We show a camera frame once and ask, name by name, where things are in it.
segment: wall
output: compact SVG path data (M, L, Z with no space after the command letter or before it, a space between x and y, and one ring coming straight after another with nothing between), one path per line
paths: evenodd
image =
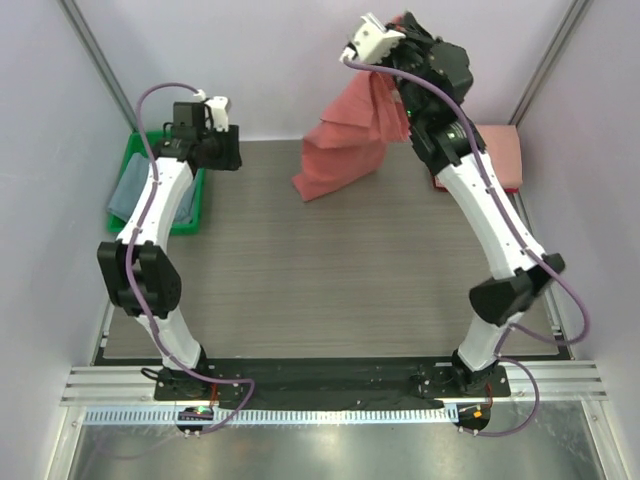
M640 450L638 18L637 0L594 2L520 129L526 206L593 315L576 352L596 360L629 452ZM579 312L558 297L577 332Z
M149 85L182 81L230 97L245 139L299 138L344 88L347 35L375 9L413 11L433 34L464 46L476 83L465 108L507 123L570 0L78 0L131 102ZM171 119L174 93L146 118Z
M42 479L71 365L106 301L95 250L128 135L52 0L0 19L0 465Z

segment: green bin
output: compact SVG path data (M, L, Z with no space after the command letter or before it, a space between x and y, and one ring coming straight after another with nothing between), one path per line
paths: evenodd
M149 143L153 146L159 139L162 138L161 131L147 132L147 137L149 138ZM124 173L125 168L127 168L127 164L129 160L133 156L134 153L142 153L145 157L147 156L144 151L144 145L142 144L142 138L138 132L133 132L129 136L129 142L127 142L127 149L124 152L124 159L122 161L122 167L120 168L120 176ZM185 223L181 225L173 225L171 227L171 231L169 235L194 235L198 233L200 230L200 215L202 212L202 194L204 190L204 172L198 172L196 175L196 189L193 194L193 216L191 217L190 223ZM114 215L109 215L107 221L107 230L113 233L120 233L125 226L125 222L120 220L118 217Z

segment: fabric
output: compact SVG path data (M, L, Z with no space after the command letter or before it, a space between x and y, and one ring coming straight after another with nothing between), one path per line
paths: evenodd
M496 177L508 192L516 192L522 186L522 153L520 139L514 125L476 125L478 133L487 144L491 164ZM445 190L438 179L434 186Z
M118 186L107 205L107 211L124 222L128 222L133 210L138 203L144 184L149 174L149 160L140 153L134 153L125 168ZM184 193L178 211L173 219L174 225L191 223L193 214L193 198L196 190L198 176Z
M409 138L409 120L388 75L359 72L303 138L293 184L307 202L377 170L392 142Z

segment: gray cloth in bin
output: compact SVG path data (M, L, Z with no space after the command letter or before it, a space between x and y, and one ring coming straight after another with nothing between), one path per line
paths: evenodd
M107 211L120 220L128 222L142 194L148 174L149 160L140 153L134 153L118 182L116 191L113 192L109 205L107 205ZM178 205L176 216L173 219L174 225L191 223L195 203L193 197L199 175L202 175L202 172L197 173L189 189L184 193L182 201Z

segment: floor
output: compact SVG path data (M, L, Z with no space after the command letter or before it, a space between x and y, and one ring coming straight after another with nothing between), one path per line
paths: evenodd
M291 184L297 142L242 145L238 172L208 172L201 231L172 237L181 308L210 357L449 355L485 280L464 215L431 186L409 145L342 191L304 204ZM550 335L538 301L523 323ZM521 334L505 353L557 349ZM145 330L116 312L106 358L155 357Z
M488 429L512 428L530 409L529 402L496 404ZM543 402L534 423L497 439L459 434L447 423L255 426L158 447L175 434L166 426L83 427L69 479L605 479L580 402Z

